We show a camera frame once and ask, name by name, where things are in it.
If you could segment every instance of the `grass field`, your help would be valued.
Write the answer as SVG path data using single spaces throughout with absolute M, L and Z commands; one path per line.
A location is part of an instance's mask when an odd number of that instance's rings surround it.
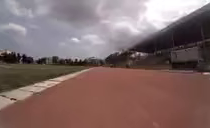
M 55 65 L 0 65 L 0 92 L 73 73 L 86 67 Z

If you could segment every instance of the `stadium roof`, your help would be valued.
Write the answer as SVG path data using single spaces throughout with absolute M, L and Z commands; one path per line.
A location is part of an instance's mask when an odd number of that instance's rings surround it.
M 207 22 L 205 20 L 210 20 L 210 3 L 205 5 L 204 7 L 192 12 L 191 14 L 177 20 L 176 22 L 170 24 L 166 28 L 160 30 L 159 32 L 156 32 L 155 34 L 145 38 L 141 43 L 131 48 L 131 50 L 140 51 L 140 52 L 154 52 L 155 50 L 161 50 L 161 49 L 168 49 L 173 47 L 173 36 L 175 36 L 175 32 L 177 32 L 178 38 L 185 38 L 185 40 L 177 40 L 178 43 L 175 45 L 183 45 L 192 43 L 191 41 L 201 41 L 201 26 L 203 25 L 203 22 Z M 190 35 L 190 32 L 192 36 L 188 41 L 185 36 L 182 36 L 182 33 L 187 33 Z

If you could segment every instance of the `running track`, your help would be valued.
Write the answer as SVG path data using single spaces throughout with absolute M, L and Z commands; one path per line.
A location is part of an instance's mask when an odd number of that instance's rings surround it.
M 1 110 L 0 128 L 210 128 L 210 76 L 95 68 Z

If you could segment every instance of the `white lane line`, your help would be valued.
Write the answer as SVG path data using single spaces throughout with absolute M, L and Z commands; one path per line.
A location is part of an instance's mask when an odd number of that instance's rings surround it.
M 39 83 L 29 85 L 26 87 L 22 87 L 22 88 L 19 88 L 16 90 L 0 93 L 0 110 L 15 103 L 16 101 L 25 100 L 26 98 L 31 97 L 35 93 L 42 92 L 50 87 L 56 86 L 57 84 L 65 81 L 65 80 L 74 78 L 74 77 L 76 77 L 84 72 L 87 72 L 89 70 L 91 70 L 91 69 L 86 69 L 86 70 L 82 70 L 77 73 L 54 78 L 55 81 L 53 81 L 54 79 L 50 79 L 50 80 L 47 80 L 44 82 L 39 82 Z
M 203 75 L 210 75 L 210 72 L 203 72 Z
M 8 98 L 5 98 L 5 97 L 0 96 L 0 110 L 2 108 L 5 108 L 8 105 L 13 104 L 14 102 L 15 102 L 14 100 L 10 100 Z
M 24 99 L 32 96 L 33 92 L 24 92 L 22 90 L 13 90 L 13 91 L 10 91 L 10 92 L 1 93 L 0 95 L 3 95 L 3 96 L 5 96 L 7 98 L 10 98 L 10 99 L 24 100 Z
M 35 87 L 35 86 L 32 86 L 32 85 L 20 88 L 20 90 L 25 90 L 25 91 L 34 92 L 34 93 L 41 92 L 41 91 L 43 91 L 45 89 L 46 88 Z

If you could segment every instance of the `cloudy sky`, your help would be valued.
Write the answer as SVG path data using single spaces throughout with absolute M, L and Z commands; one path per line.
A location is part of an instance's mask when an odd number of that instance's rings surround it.
M 0 0 L 0 49 L 105 57 L 210 0 Z

